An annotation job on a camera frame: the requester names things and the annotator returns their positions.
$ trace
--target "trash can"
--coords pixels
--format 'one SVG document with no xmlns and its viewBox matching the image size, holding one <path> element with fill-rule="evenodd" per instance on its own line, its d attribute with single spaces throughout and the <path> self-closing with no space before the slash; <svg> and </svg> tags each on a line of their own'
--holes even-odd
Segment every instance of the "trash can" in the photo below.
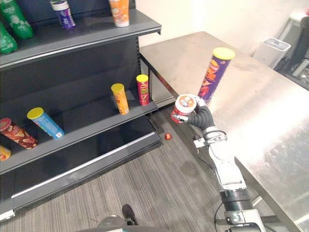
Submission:
<svg viewBox="0 0 309 232">
<path fill-rule="evenodd" d="M 253 58 L 274 69 L 284 57 L 291 45 L 275 38 L 264 40 L 256 50 Z"/>
</svg>

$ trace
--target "stainless steel table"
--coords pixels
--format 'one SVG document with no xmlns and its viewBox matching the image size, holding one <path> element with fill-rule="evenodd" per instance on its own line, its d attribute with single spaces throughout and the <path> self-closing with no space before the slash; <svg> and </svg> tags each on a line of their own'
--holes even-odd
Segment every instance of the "stainless steel table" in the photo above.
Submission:
<svg viewBox="0 0 309 232">
<path fill-rule="evenodd" d="M 232 48 L 209 108 L 242 173 L 292 232 L 309 232 L 309 92 L 219 39 L 198 32 L 140 48 L 177 97 L 197 94 L 212 50 Z"/>
</svg>

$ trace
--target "green bottle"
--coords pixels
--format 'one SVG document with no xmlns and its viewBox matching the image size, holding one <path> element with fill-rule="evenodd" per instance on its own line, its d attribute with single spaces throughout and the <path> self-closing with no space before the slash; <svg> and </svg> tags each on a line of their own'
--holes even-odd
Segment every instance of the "green bottle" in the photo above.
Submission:
<svg viewBox="0 0 309 232">
<path fill-rule="evenodd" d="M 0 52 L 9 54 L 17 50 L 15 39 L 6 31 L 4 25 L 0 22 Z"/>
<path fill-rule="evenodd" d="M 1 13 L 8 21 L 16 36 L 29 39 L 34 36 L 32 27 L 26 21 L 15 0 L 0 0 Z"/>
</svg>

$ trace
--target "shoe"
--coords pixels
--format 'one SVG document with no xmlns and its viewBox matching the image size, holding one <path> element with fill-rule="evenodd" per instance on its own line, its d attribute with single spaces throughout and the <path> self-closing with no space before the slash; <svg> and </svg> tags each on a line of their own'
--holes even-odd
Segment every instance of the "shoe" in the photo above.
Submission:
<svg viewBox="0 0 309 232">
<path fill-rule="evenodd" d="M 124 206 L 122 206 L 122 214 L 124 215 L 124 218 L 129 226 L 138 225 L 135 219 L 135 214 L 130 205 L 125 204 Z"/>
</svg>

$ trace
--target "gray carpet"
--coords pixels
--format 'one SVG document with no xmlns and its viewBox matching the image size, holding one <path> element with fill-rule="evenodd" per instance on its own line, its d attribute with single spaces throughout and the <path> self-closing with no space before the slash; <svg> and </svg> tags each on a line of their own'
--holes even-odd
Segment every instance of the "gray carpet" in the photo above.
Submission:
<svg viewBox="0 0 309 232">
<path fill-rule="evenodd" d="M 151 122 L 164 144 L 135 160 L 65 192 L 58 193 L 0 225 L 0 232 L 71 232 L 96 227 L 129 204 L 140 225 L 172 232 L 214 231 L 213 215 L 221 203 L 211 170 L 200 162 L 192 142 L 194 130 L 171 121 L 171 108 Z M 164 134 L 171 133 L 170 141 Z M 262 215 L 272 214 L 259 203 Z M 223 218 L 223 209 L 218 213 Z"/>
</svg>

